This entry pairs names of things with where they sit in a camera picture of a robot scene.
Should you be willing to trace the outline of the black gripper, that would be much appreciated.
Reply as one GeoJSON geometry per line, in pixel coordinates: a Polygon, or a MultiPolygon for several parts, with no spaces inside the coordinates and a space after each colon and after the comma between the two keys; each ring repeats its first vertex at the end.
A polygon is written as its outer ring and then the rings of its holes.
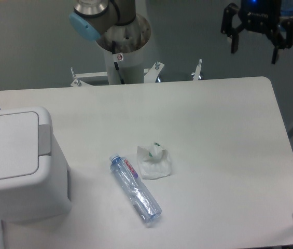
{"type": "Polygon", "coordinates": [[[231,39],[231,53],[236,53],[239,47],[239,33],[244,28],[251,32],[265,34],[274,46],[271,63],[278,60],[278,51],[290,49],[293,46],[293,15],[281,16],[282,1],[242,0],[241,8],[230,3],[224,8],[221,33],[231,39]],[[241,24],[233,27],[235,15],[239,16],[241,24]]]}

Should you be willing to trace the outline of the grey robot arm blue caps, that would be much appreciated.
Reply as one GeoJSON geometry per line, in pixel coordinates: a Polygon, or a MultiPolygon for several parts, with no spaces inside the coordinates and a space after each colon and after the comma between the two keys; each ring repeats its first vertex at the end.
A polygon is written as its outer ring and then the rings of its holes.
{"type": "MultiPolygon", "coordinates": [[[[231,38],[231,53],[239,46],[239,33],[264,34],[273,44],[272,64],[279,50],[293,46],[293,15],[281,14],[281,1],[241,1],[224,8],[221,33],[231,38]]],[[[98,40],[113,26],[127,26],[137,18],[135,1],[76,1],[69,21],[84,39],[98,40]]]]}

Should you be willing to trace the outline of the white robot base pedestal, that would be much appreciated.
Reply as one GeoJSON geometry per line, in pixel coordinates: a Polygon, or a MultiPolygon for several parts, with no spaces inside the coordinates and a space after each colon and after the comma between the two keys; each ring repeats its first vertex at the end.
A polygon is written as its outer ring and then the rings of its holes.
{"type": "Polygon", "coordinates": [[[144,68],[144,51],[112,53],[104,50],[104,72],[75,73],[71,68],[72,87],[156,83],[161,81],[164,64],[157,61],[144,68]]]}

